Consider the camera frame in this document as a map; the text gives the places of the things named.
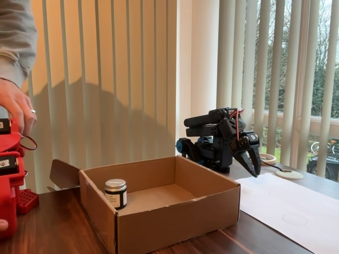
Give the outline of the person right hand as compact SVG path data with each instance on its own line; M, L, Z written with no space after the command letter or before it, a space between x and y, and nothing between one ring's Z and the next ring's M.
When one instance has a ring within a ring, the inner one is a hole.
M1 106L17 120L21 134L31 133L37 122L32 103L14 83L5 79L1 79Z

